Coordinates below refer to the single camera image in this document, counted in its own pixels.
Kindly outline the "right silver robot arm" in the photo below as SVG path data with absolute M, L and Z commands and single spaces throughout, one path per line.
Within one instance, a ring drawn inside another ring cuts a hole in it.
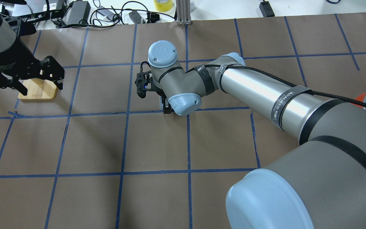
M 175 45 L 160 40 L 148 63 L 177 115 L 193 113 L 219 89 L 298 139 L 228 190 L 232 229 L 366 229 L 366 103 L 291 84 L 235 52 L 186 72 Z

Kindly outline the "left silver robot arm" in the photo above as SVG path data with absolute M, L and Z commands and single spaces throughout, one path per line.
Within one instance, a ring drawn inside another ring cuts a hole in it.
M 48 80 L 62 90 L 64 78 L 64 68 L 55 58 L 36 59 L 21 41 L 19 33 L 0 14 L 0 88 L 15 89 L 26 96 L 28 90 L 21 80 Z

